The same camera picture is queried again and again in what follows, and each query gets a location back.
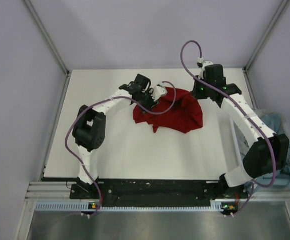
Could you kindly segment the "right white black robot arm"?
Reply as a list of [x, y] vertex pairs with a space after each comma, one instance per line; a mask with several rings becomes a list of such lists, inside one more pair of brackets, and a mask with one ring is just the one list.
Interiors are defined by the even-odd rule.
[[286, 165], [289, 139], [270, 129], [248, 105], [235, 84], [227, 84], [223, 66], [210, 61], [198, 63], [191, 95], [196, 100], [211, 99], [228, 114], [245, 137], [249, 150], [238, 166], [220, 176], [218, 192], [229, 198], [245, 183], [265, 175], [275, 175]]

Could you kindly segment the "red t shirt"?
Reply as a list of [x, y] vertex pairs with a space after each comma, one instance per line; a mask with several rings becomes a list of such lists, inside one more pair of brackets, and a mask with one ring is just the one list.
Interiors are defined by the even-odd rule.
[[152, 110], [160, 113], [170, 106], [172, 108], [161, 115], [143, 113], [135, 106], [133, 110], [133, 120], [136, 124], [147, 123], [152, 126], [154, 133], [159, 128], [168, 128], [183, 134], [203, 128], [203, 112], [200, 104], [195, 100], [190, 92], [183, 89], [166, 88], [167, 95], [159, 99], [159, 104]]

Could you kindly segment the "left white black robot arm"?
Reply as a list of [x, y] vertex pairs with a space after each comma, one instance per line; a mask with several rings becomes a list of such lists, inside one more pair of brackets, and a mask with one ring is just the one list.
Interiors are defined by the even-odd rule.
[[79, 108], [65, 137], [65, 148], [80, 164], [76, 185], [85, 197], [93, 198], [100, 190], [96, 183], [97, 161], [92, 155], [104, 142], [107, 118], [132, 104], [152, 114], [153, 108], [166, 94], [167, 90], [161, 84], [151, 87], [150, 79], [137, 74], [133, 81], [119, 86], [107, 99]]

